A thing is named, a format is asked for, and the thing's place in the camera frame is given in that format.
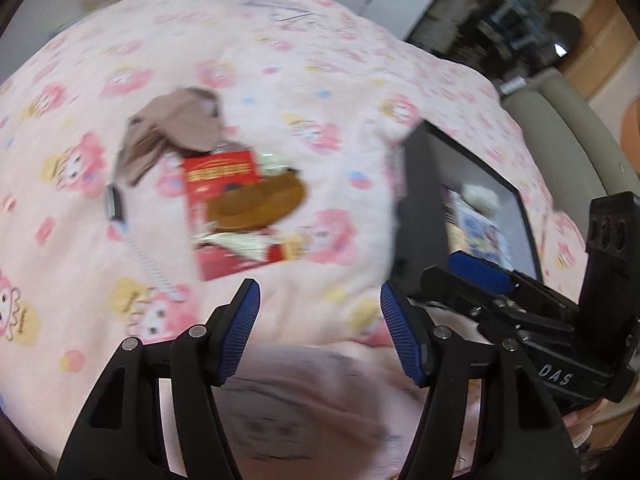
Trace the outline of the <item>cartoon bead kit package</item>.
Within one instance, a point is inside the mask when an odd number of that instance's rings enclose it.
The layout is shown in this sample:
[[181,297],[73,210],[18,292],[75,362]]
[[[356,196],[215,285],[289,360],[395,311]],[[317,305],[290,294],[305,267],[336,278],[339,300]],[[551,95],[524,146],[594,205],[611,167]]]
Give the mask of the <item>cartoon bead kit package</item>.
[[465,203],[458,193],[450,193],[450,204],[454,224],[463,238],[460,249],[476,258],[513,270],[509,243],[495,222]]

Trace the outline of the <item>black open storage box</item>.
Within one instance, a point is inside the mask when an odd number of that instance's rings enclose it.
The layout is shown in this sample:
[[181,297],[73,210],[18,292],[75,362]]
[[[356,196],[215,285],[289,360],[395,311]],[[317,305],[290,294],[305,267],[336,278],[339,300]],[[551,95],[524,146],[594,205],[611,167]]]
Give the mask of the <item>black open storage box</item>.
[[528,215],[510,182],[425,120],[400,154],[404,187],[390,277],[408,295],[420,296],[422,271],[445,269],[454,252],[542,279]]

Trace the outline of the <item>grey green sofa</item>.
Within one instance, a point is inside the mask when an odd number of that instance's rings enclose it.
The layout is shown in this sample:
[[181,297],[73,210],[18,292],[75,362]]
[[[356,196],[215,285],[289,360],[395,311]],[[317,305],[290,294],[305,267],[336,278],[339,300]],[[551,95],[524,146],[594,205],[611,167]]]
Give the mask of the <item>grey green sofa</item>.
[[628,158],[558,70],[539,73],[503,98],[502,107],[521,127],[556,208],[568,211],[595,197],[639,192]]

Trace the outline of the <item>pink pajama leg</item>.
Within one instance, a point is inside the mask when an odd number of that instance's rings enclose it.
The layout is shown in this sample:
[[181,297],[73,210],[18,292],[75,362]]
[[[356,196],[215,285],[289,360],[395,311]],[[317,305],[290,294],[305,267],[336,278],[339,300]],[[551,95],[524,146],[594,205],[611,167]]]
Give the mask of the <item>pink pajama leg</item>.
[[251,344],[214,398],[245,479],[395,479],[427,392],[391,348]]

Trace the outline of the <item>red snack box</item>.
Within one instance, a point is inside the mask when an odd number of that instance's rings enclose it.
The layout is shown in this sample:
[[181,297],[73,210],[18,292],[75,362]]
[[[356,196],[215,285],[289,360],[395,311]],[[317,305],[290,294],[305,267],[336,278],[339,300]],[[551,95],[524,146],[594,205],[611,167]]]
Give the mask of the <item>red snack box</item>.
[[213,281],[277,263],[286,249],[274,226],[306,197],[287,166],[262,169],[250,148],[190,157],[182,162],[191,245],[201,278]]

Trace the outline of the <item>silver smart watch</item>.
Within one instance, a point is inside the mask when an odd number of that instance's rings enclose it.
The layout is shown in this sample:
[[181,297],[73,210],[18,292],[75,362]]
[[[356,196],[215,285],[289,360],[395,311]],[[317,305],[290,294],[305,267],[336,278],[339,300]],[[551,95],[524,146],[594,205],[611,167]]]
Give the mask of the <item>silver smart watch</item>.
[[163,272],[157,267],[155,262],[142,252],[132,236],[130,226],[126,219],[125,201],[122,192],[115,182],[110,182],[104,191],[104,205],[107,222],[122,237],[134,258],[142,266],[145,273],[153,282],[154,286],[171,301],[183,302],[186,296],[179,292],[177,286],[166,278]]

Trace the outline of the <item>dark display cabinet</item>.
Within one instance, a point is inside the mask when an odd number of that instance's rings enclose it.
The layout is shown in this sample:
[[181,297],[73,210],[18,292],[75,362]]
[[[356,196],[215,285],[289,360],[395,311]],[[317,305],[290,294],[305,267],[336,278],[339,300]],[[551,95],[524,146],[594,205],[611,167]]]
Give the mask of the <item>dark display cabinet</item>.
[[494,84],[528,79],[582,40],[582,23],[558,0],[434,0],[407,37],[438,58],[471,67]]

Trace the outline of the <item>pink cartoon print blanket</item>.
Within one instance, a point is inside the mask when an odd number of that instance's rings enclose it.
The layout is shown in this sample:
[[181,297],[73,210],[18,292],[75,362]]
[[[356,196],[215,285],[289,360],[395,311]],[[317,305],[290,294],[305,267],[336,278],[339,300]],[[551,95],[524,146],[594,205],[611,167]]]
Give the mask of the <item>pink cartoon print blanket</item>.
[[129,119],[183,87],[218,94],[226,135],[307,185],[306,202],[274,228],[288,260],[254,272],[254,341],[333,344],[378,319],[396,153],[420,119],[518,189],[544,281],[578,297],[584,242],[479,73],[331,0],[122,0],[48,42],[1,88],[1,402],[43,452],[62,453],[122,338],[180,332],[240,284],[201,279],[173,158],[128,192],[127,217],[183,301],[168,300],[105,218]]

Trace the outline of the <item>beige folded cloth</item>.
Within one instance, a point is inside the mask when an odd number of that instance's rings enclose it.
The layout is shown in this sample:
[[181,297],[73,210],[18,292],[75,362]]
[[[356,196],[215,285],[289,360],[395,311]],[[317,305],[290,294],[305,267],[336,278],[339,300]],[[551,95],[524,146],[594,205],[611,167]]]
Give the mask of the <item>beige folded cloth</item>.
[[135,186],[163,154],[206,154],[223,137],[217,93],[188,87],[158,96],[130,117],[116,158],[114,180]]

